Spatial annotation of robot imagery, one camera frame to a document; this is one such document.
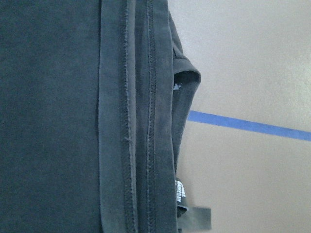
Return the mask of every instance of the blue stripe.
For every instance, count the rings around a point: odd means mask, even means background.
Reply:
[[[205,124],[230,127],[240,130],[247,130],[258,133],[267,133],[271,135],[311,141],[311,132],[283,128],[279,126],[256,123],[252,121],[240,120],[208,113],[201,113],[197,111],[190,111],[188,120]]]

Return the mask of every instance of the double stitched hem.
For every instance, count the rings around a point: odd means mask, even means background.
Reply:
[[[156,232],[155,209],[155,111],[156,111],[156,50],[153,21],[153,0],[147,0],[149,109],[147,132],[147,226],[148,233]]]
[[[120,120],[121,120],[121,162],[124,182],[124,213],[128,233],[138,232],[138,217],[136,210],[136,182],[135,182],[135,155],[131,137],[129,73],[128,73],[128,21],[129,1],[124,1],[123,15],[121,16],[121,78],[120,78]]]

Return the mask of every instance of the seam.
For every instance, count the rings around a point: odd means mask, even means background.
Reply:
[[[147,132],[147,227],[148,233],[156,232],[155,209],[155,111],[156,111],[156,48],[153,20],[153,0],[147,0],[147,35],[149,68],[149,109]]]
[[[137,212],[134,205],[135,184],[132,177],[133,172],[133,154],[132,154],[132,138],[130,128],[130,97],[128,88],[128,5],[129,1],[124,1],[124,15],[121,15],[121,36],[122,36],[122,71],[121,71],[121,157],[122,157],[122,172],[124,182],[124,212],[126,231],[128,233],[137,233]]]
[[[99,117],[99,110],[100,110],[100,96],[99,96],[99,93],[100,93],[100,87],[101,87],[101,72],[102,72],[102,69],[101,69],[101,61],[102,61],[102,58],[101,58],[101,44],[102,44],[102,0],[99,1],[99,10],[98,10],[98,43],[99,43],[99,47],[98,47],[98,88],[97,88],[97,139],[98,139],[98,161],[99,161],[99,164],[98,164],[98,170],[99,170],[99,197],[102,196],[102,179],[101,179],[101,164],[102,164],[102,158],[101,158],[101,149],[100,149],[100,117]],[[99,198],[99,208],[100,208],[100,224],[101,224],[101,229],[102,231],[104,231],[104,228],[103,228],[103,205],[102,205],[102,201],[101,201],[101,198]]]

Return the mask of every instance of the floor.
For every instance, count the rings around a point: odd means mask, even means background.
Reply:
[[[178,162],[187,201],[212,209],[209,233],[311,232],[311,1],[169,7],[202,74]]]

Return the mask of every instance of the fabric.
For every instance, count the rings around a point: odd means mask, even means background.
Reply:
[[[199,82],[166,0],[0,1],[0,232],[178,232]]]

